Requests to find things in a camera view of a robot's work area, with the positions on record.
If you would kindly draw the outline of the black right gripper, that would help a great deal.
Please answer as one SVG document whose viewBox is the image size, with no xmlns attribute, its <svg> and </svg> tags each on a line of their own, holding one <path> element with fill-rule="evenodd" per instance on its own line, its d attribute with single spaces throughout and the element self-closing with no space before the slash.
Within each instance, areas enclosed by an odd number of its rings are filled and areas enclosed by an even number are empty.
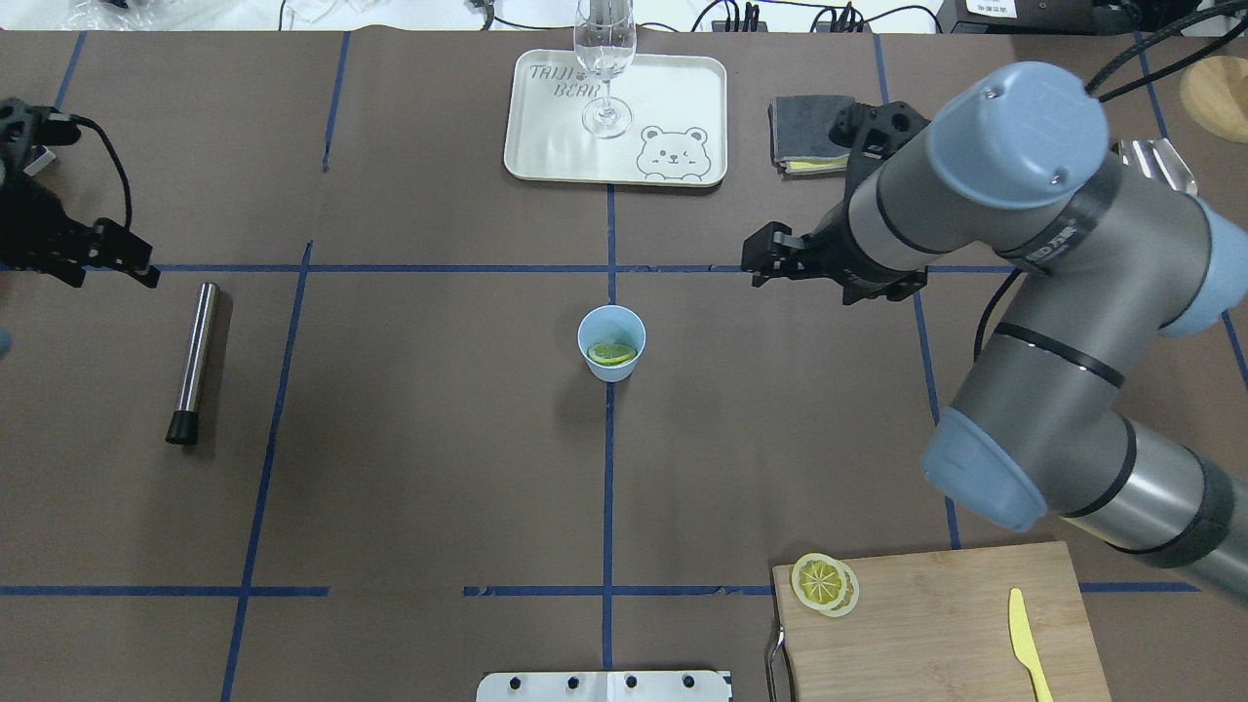
<svg viewBox="0 0 1248 702">
<path fill-rule="evenodd" d="M 768 222 L 746 237 L 740 270 L 753 276 L 753 289 L 763 289 L 768 281 L 778 279 L 826 277 L 841 286 L 845 306 L 861 299 L 879 297 L 900 302 L 924 289 L 929 281 L 927 269 L 901 271 L 866 254 L 857 240 L 866 229 L 851 222 L 851 201 L 869 176 L 874 176 L 885 161 L 910 139 L 917 137 L 929 124 L 904 101 L 885 105 L 851 102 L 839 110 L 827 137 L 830 142 L 847 147 L 841 204 L 830 209 L 814 231 L 802 237 L 795 237 L 792 227 L 781 222 Z"/>
</svg>

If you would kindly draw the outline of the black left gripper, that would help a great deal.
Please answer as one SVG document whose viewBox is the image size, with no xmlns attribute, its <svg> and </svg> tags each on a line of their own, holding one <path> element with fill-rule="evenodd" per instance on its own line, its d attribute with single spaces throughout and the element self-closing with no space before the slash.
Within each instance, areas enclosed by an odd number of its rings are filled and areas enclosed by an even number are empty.
<svg viewBox="0 0 1248 702">
<path fill-rule="evenodd" d="M 99 229 L 67 216 L 59 196 L 40 185 L 26 167 L 34 147 L 74 145 L 84 127 L 94 130 L 99 125 L 17 97 L 1 102 L 2 265 L 50 275 L 72 289 L 84 284 L 86 269 L 102 264 Z"/>
</svg>

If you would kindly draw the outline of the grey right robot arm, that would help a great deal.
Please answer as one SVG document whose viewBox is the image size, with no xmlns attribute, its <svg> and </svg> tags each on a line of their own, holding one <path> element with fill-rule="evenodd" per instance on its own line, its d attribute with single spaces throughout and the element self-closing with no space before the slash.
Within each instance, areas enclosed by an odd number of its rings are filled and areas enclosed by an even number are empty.
<svg viewBox="0 0 1248 702">
<path fill-rule="evenodd" d="M 1047 513 L 1141 563 L 1246 603 L 1246 481 L 1113 408 L 1159 336 L 1204 332 L 1246 296 L 1246 232 L 1109 151 L 1104 107 L 1051 62 L 1011 62 L 931 120 L 839 112 L 841 204 L 801 236 L 743 245 L 753 285 L 830 279 L 842 304 L 909 299 L 982 244 L 1025 284 L 924 450 L 924 478 L 1015 532 Z"/>
</svg>

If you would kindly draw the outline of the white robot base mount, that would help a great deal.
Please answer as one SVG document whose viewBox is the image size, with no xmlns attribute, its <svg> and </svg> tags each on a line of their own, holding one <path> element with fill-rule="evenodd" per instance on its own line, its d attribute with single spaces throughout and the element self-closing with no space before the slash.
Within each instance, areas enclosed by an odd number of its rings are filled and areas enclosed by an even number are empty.
<svg viewBox="0 0 1248 702">
<path fill-rule="evenodd" d="M 733 701 L 731 675 L 713 670 L 495 672 L 477 701 Z"/>
</svg>

